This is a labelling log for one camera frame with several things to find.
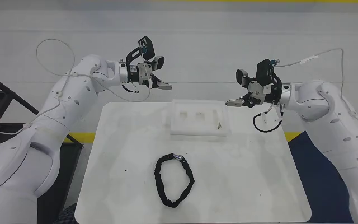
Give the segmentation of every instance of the dark blue mat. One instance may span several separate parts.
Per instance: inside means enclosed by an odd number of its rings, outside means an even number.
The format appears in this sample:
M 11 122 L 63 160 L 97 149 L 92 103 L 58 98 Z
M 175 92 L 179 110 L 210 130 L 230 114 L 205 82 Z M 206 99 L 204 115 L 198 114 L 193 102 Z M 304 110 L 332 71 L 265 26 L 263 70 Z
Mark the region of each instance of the dark blue mat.
M 312 217 L 308 222 L 353 223 L 345 183 L 307 133 L 291 140 L 289 146 L 311 206 Z

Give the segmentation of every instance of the black cable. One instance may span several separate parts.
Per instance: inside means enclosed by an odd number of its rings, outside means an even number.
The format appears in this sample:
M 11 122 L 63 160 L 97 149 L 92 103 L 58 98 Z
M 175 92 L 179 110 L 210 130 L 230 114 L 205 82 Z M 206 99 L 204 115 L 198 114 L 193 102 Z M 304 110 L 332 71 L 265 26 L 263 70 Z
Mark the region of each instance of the black cable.
M 188 196 L 188 194 L 191 190 L 191 187 L 194 185 L 195 180 L 192 175 L 192 171 L 189 167 L 188 162 L 182 156 L 182 160 L 179 160 L 179 162 L 181 163 L 184 170 L 186 171 L 186 175 L 188 176 L 190 182 L 189 182 L 187 188 L 183 191 L 183 193 L 181 193 L 178 200 L 176 200 L 175 202 L 172 202 L 171 200 L 169 200 L 166 196 L 165 191 L 164 191 L 164 184 L 163 184 L 163 181 L 161 178 L 161 166 L 162 166 L 163 162 L 168 161 L 168 160 L 173 160 L 173 159 L 175 159 L 175 157 L 172 153 L 167 154 L 167 155 L 163 156 L 162 158 L 160 158 L 156 163 L 156 168 L 154 170 L 154 177 L 156 179 L 157 191 L 158 191 L 159 197 L 161 198 L 163 204 L 165 206 L 168 206 L 171 208 L 176 208 Z
M 279 126 L 280 126 L 281 123 L 282 123 L 282 120 L 281 120 L 281 121 L 279 121 L 278 125 L 277 125 L 276 127 L 272 128 L 271 130 L 261 130 L 261 129 L 258 128 L 258 127 L 256 126 L 256 124 L 255 124 L 255 119 L 256 119 L 257 117 L 259 117 L 259 116 L 262 116 L 262 113 L 257 114 L 257 115 L 254 116 L 253 119 L 252 119 L 253 126 L 254 126 L 259 132 L 264 132 L 264 133 L 272 132 L 272 131 L 276 130 L 277 128 L 279 128 Z
M 129 90 L 127 87 L 125 87 L 125 86 L 122 86 L 127 92 L 130 92 L 130 93 L 135 93 L 135 94 L 137 94 L 139 91 L 133 91 L 133 90 Z

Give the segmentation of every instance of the cable connector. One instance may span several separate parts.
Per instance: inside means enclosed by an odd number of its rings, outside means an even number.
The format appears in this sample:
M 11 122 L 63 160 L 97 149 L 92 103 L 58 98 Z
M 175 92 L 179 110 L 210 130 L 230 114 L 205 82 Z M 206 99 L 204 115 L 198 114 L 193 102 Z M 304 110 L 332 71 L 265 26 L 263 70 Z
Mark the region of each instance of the cable connector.
M 29 128 L 29 127 L 31 127 L 32 126 L 32 123 L 25 123 L 25 124 L 23 124 L 23 127 L 24 128 Z
M 281 118 L 284 116 L 284 112 L 285 112 L 285 104 L 280 104 L 280 114 L 281 114 Z
M 304 64 L 304 63 L 306 63 L 306 62 L 308 62 L 308 61 L 310 61 L 310 60 L 314 60 L 314 59 L 316 59 L 316 58 L 318 58 L 318 56 L 316 56 L 316 55 L 311 56 L 311 57 L 308 57 L 308 58 L 305 58 L 305 59 L 303 59 L 303 60 L 300 61 L 300 64 Z
M 56 91 L 56 96 L 61 97 L 62 94 L 63 94 L 62 91 Z

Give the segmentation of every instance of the black metal frame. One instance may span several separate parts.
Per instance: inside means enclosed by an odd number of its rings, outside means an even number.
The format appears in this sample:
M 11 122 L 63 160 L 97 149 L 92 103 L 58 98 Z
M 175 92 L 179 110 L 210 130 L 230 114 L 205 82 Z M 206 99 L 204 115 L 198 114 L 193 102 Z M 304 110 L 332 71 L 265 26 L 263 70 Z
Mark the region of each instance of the black metal frame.
M 6 109 L 9 107 L 12 100 L 16 100 L 19 102 L 22 106 L 24 106 L 27 110 L 33 112 L 34 114 L 38 114 L 39 111 L 34 108 L 31 104 L 26 102 L 23 98 L 21 98 L 18 94 L 10 90 L 7 86 L 5 86 L 3 83 L 0 82 L 0 118 L 5 113 Z M 74 144 L 76 144 L 79 147 L 83 147 L 83 144 L 78 142 L 75 138 L 67 135 L 67 138 L 70 139 Z

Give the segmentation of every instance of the white cable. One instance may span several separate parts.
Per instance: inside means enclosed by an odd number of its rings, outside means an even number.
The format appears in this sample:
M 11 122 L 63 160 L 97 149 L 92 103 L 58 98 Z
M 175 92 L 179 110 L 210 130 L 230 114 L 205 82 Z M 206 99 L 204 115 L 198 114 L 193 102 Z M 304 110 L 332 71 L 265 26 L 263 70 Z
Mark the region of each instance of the white cable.
M 342 101 L 345 103 L 345 105 L 346 105 L 346 107 L 348 108 L 348 110 L 349 110 L 350 112 L 353 112 L 353 111 L 355 111 L 355 110 L 353 110 L 353 109 L 349 106 L 348 102 L 343 98 L 343 86 L 344 86 L 344 83 L 345 83 L 345 75 L 344 75 L 344 71 L 343 71 L 343 59 L 344 59 L 345 51 L 343 50 L 343 48 L 333 48 L 333 49 L 325 50 L 325 51 L 323 51 L 323 52 L 320 52 L 320 53 L 318 53 L 318 54 L 315 54 L 314 56 L 305 58 L 305 59 L 303 59 L 303 60 L 300 60 L 300 61 L 297 61 L 297 62 L 294 62 L 294 63 L 290 63 L 290 64 L 280 65 L 280 66 L 276 65 L 276 66 L 274 66 L 274 67 L 275 67 L 275 68 L 281 68 L 281 67 L 293 66 L 293 65 L 295 65 L 295 64 L 303 64 L 303 63 L 305 63 L 305 62 L 307 62 L 307 61 L 310 61 L 310 60 L 312 60 L 312 59 L 318 58 L 319 55 L 322 55 L 322 54 L 325 54 L 325 53 L 328 53 L 328 52 L 332 52 L 332 51 L 334 51 L 334 50 L 340 50 L 340 51 L 342 52 L 342 54 L 341 54 L 341 75 L 342 75 L 341 99 L 342 99 Z
M 62 44 L 66 45 L 66 46 L 71 50 L 72 56 L 73 56 L 73 63 L 72 63 L 71 69 L 69 70 L 68 75 L 66 75 L 66 74 L 56 74 L 56 73 L 52 72 L 51 70 L 47 69 L 47 68 L 40 62 L 40 60 L 39 60 L 39 55 L 38 55 L 39 46 L 40 46 L 43 42 L 46 42 L 46 41 L 49 41 L 49 40 L 59 41 L 59 42 L 61 42 Z M 55 75 L 57 75 L 57 76 L 67 76 L 67 78 L 66 78 L 66 80 L 65 80 L 65 83 L 64 83 L 64 85 L 63 85 L 63 87 L 61 88 L 61 91 L 60 91 L 60 95 L 62 95 L 62 92 L 63 92 L 63 90 L 65 89 L 65 86 L 67 85 L 67 83 L 68 83 L 68 81 L 69 81 L 69 76 L 70 76 L 70 74 L 71 74 L 71 71 L 72 71 L 72 69 L 73 69 L 73 67 L 74 67 L 74 63 L 75 63 L 75 61 L 76 61 L 76 58 L 75 58 L 75 55 L 74 55 L 74 52 L 73 52 L 72 48 L 69 46 L 69 44 L 67 44 L 67 43 L 65 43 L 65 42 L 63 42 L 63 41 L 61 41 L 61 40 L 53 39 L 53 38 L 45 39 L 45 40 L 39 42 L 39 44 L 38 44 L 37 47 L 36 47 L 36 59 L 37 59 L 37 61 L 39 62 L 39 64 L 43 67 L 43 69 L 45 69 L 45 70 L 48 71 L 49 73 L 55 74 Z M 25 123 L 25 124 L 23 125 L 23 127 L 22 127 L 20 130 L 18 130 L 17 132 L 14 132 L 14 133 L 0 132 L 0 134 L 6 134 L 6 135 L 19 134 L 19 133 L 22 132 L 25 128 L 30 127 L 30 126 L 32 125 L 32 122 L 33 122 L 36 118 L 38 118 L 39 116 L 41 116 L 41 115 L 43 115 L 43 114 L 45 114 L 45 113 L 47 113 L 47 112 L 49 112 L 49 111 L 51 111 L 51 110 L 57 108 L 57 107 L 61 104 L 61 102 L 60 102 L 60 96 L 58 96 L 57 99 L 58 99 L 58 103 L 57 103 L 56 106 L 54 106 L 54 107 L 52 107 L 52 108 L 50 108 L 50 109 L 48 109 L 48 110 L 45 110 L 45 111 L 43 111 L 43 112 L 41 112 L 41 113 L 38 113 L 38 114 L 33 118 L 33 120 L 31 120 L 30 122 Z
M 59 41 L 59 42 L 61 42 L 62 44 L 66 45 L 66 46 L 70 49 L 70 51 L 71 51 L 71 53 L 72 53 L 72 56 L 73 56 L 73 63 L 72 63 L 71 69 L 69 70 L 68 73 L 66 73 L 66 74 L 57 74 L 57 73 L 54 73 L 54 72 L 52 72 L 51 70 L 47 69 L 47 68 L 41 63 L 41 61 L 40 61 L 40 59 L 39 59 L 39 55 L 38 55 L 39 46 L 40 46 L 43 42 L 46 42 L 46 41 L 49 41 L 49 40 Z M 147 68 L 146 68 L 146 66 L 145 66 L 145 61 L 144 61 L 144 58 L 143 58 L 143 53 L 142 53 L 142 52 L 140 52 L 140 53 L 142 54 L 143 65 L 144 65 L 145 72 L 147 73 L 147 76 L 148 76 L 148 84 L 149 84 L 149 92 L 148 92 L 148 95 L 146 96 L 146 98 L 145 98 L 144 100 L 138 100 L 138 101 L 136 101 L 136 100 L 127 100 L 127 99 L 122 98 L 121 96 L 115 94 L 112 90 L 110 90 L 109 88 L 107 88 L 107 87 L 105 87 L 104 85 L 102 85 L 100 82 L 98 82 L 98 80 L 96 80 L 96 79 L 93 78 L 92 76 L 89 76 L 89 75 L 86 75 L 86 74 L 79 74 L 78 76 L 86 76 L 86 77 L 89 77 L 91 80 L 96 81 L 96 82 L 97 82 L 100 86 L 102 86 L 104 89 L 110 91 L 112 94 L 114 94 L 115 96 L 121 98 L 122 100 L 131 101 L 131 102 L 142 102 L 142 101 L 145 101 L 145 100 L 149 97 L 149 95 L 150 95 L 150 90 L 152 89 L 152 82 L 150 81 L 150 74 L 148 73 Z M 38 118 L 39 116 L 41 116 L 41 115 L 43 115 L 43 114 L 45 114 L 45 113 L 47 113 L 47 112 L 49 112 L 49 111 L 51 111 L 51 110 L 57 108 L 57 107 L 61 104 L 60 97 L 61 97 L 61 95 L 62 95 L 62 93 L 63 93 L 63 91 L 64 91 L 64 89 L 65 89 L 65 86 L 67 85 L 67 83 L 68 83 L 68 81 L 69 81 L 69 78 L 70 78 L 70 76 L 71 76 L 72 69 L 73 69 L 74 64 L 75 64 L 75 62 L 76 62 L 76 56 L 74 55 L 74 52 L 73 52 L 72 48 L 70 47 L 69 44 L 67 44 L 67 43 L 65 43 L 65 42 L 63 42 L 63 41 L 61 41 L 61 40 L 54 39 L 54 38 L 45 39 L 45 40 L 41 41 L 41 42 L 37 45 L 37 47 L 36 47 L 36 59 L 37 59 L 37 62 L 39 62 L 39 64 L 42 66 L 42 68 L 45 69 L 47 72 L 49 72 L 49 73 L 51 73 L 51 74 L 54 74 L 54 75 L 56 75 L 56 76 L 67 76 L 67 78 L 66 78 L 66 80 L 65 80 L 65 83 L 64 83 L 64 85 L 63 85 L 63 87 L 62 87 L 62 89 L 61 89 L 61 91 L 60 91 L 60 96 L 58 96 L 58 104 L 57 104 L 56 106 L 54 106 L 53 108 L 50 108 L 50 109 L 45 110 L 45 111 L 43 111 L 43 112 L 41 112 L 41 113 L 38 113 L 38 114 L 35 116 L 35 118 L 33 118 L 32 121 L 30 121 L 30 122 L 28 122 L 28 123 L 25 123 L 25 124 L 24 124 L 24 127 L 22 127 L 22 128 L 21 128 L 20 130 L 18 130 L 17 132 L 15 132 L 15 133 L 0 132 L 0 134 L 7 134 L 7 135 L 19 134 L 19 133 L 22 132 L 25 128 L 30 127 L 30 126 L 32 125 L 32 122 L 33 122 L 36 118 Z

